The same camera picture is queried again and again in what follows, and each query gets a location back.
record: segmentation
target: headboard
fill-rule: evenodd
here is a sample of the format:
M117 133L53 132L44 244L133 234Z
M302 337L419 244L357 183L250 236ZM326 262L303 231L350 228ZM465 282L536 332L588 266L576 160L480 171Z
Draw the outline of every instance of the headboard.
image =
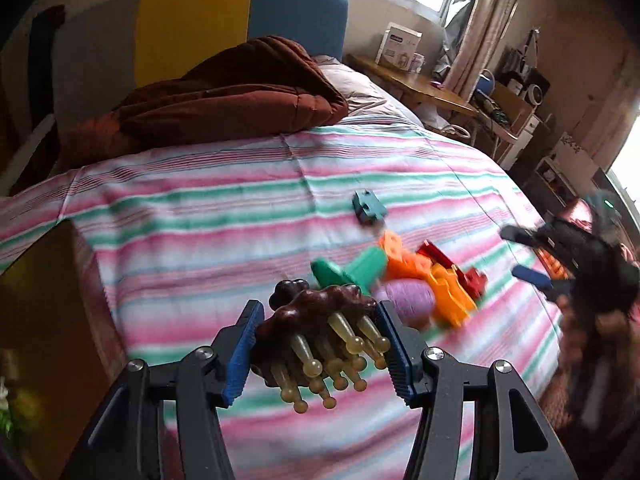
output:
M62 130L107 113L134 88L178 78L259 36L284 36L312 56L342 57L348 0L110 0L68 20L52 53Z

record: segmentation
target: folded comforter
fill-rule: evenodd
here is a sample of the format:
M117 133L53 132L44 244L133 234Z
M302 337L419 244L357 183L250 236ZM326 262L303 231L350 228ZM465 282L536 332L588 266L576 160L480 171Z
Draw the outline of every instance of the folded comforter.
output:
M268 36L138 88L109 114L63 132L61 162L68 170L151 148L290 134L347 113L301 45Z

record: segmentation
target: metal screw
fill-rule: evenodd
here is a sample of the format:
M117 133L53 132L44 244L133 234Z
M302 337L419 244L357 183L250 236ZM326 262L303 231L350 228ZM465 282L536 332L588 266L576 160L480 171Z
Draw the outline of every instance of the metal screw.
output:
M427 356L427 359L431 359L432 361L439 361L444 357L444 352L437 346L427 348L424 354Z
M203 361L205 359L209 359L210 357L213 357L213 348L210 346L201 346L196 349L196 355Z
M129 372L139 372L145 367L145 362L142 359L133 359L127 363L127 370Z
M511 370L513 370L513 366L511 366L511 363L507 361L500 360L495 362L495 369L498 370L501 374L508 374L509 372L511 372Z

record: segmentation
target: striped bedsheet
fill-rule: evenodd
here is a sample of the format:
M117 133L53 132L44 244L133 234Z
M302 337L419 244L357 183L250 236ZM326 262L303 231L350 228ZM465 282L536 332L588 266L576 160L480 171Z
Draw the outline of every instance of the striped bedsheet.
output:
M355 190L373 190L386 227L407 247L429 238L489 282L479 311L458 330L425 338L457 359L508 359L534 394L556 368L559 313L510 269L542 270L533 252L500 240L501 225L539 216L478 150L385 116L347 118L291 136L151 150L71 171L0 203L0 272L41 234L72 219L94 248L108 303L131 357L178 360L235 322L248 299L267 304L276 282L312 279L309 261L339 264L379 232L354 215ZM253 374L221 410L239 479L400 479L419 410L398 399L386 372L369 387L310 397L306 415ZM170 427L175 413L167 409ZM470 461L465 406L458 477Z

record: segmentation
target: purple ball of yarn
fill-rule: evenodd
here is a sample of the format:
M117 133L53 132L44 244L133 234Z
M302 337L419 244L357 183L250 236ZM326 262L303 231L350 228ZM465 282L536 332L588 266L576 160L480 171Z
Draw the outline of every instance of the purple ball of yarn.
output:
M378 301L392 301L400 320L421 330L429 323L436 298L428 283L422 280L391 280L374 293Z

